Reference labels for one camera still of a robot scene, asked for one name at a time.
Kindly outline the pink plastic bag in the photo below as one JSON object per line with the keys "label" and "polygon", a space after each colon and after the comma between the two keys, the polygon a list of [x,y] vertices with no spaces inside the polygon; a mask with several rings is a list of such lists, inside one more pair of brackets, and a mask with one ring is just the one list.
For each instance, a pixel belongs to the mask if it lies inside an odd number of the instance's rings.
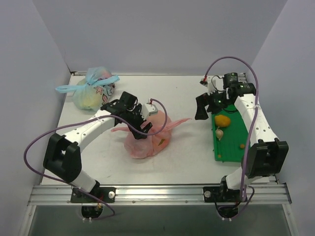
{"label": "pink plastic bag", "polygon": [[128,127],[113,128],[111,131],[127,132],[124,147],[129,155],[134,159],[144,159],[152,157],[165,149],[172,138],[172,130],[180,124],[190,120],[189,118],[178,119],[172,121],[169,116],[161,110],[156,115],[147,118],[146,122],[141,125],[144,127],[149,122],[152,128],[149,130],[149,136],[145,139],[135,139]]}

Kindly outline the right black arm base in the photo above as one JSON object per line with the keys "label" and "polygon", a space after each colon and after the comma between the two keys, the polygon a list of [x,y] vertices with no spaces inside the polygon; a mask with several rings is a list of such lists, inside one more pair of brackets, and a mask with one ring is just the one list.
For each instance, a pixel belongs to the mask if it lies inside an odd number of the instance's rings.
{"label": "right black arm base", "polygon": [[231,190],[220,185],[203,187],[203,197],[206,203],[240,203],[240,190]]}

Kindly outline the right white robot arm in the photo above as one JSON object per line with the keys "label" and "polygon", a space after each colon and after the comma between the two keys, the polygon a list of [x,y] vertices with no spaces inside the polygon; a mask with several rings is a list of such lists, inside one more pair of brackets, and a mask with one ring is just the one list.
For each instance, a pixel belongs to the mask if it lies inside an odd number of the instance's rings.
{"label": "right white robot arm", "polygon": [[217,114],[229,105],[234,105],[247,129],[245,153],[241,167],[225,177],[226,184],[218,189],[219,197],[230,201],[236,190],[243,193],[250,183],[278,174],[289,151],[286,141],[280,141],[271,129],[259,103],[258,86],[242,83],[237,73],[225,74],[223,89],[218,90],[207,77],[201,84],[208,92],[196,98],[196,120],[208,119],[208,114]]}

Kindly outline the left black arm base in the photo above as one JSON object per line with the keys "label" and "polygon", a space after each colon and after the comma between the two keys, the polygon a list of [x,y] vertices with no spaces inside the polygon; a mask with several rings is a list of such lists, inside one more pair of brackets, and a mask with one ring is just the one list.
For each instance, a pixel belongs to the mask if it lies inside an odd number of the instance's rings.
{"label": "left black arm base", "polygon": [[78,187],[73,187],[70,202],[85,204],[96,203],[102,200],[106,203],[113,203],[115,201],[116,188],[113,186],[97,186],[90,192],[90,195],[96,197],[97,200],[80,191]]}

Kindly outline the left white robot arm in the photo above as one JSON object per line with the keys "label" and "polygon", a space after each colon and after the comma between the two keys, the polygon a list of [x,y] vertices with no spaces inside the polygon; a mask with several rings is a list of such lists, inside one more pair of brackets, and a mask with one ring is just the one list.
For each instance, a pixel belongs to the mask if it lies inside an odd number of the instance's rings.
{"label": "left white robot arm", "polygon": [[138,104],[137,97],[123,92],[119,99],[104,104],[81,126],[63,135],[53,134],[48,142],[43,166],[63,181],[82,189],[88,202],[99,198],[99,183],[82,169],[81,152],[106,130],[126,121],[135,139],[145,139],[152,124],[142,124],[158,109],[150,103]]}

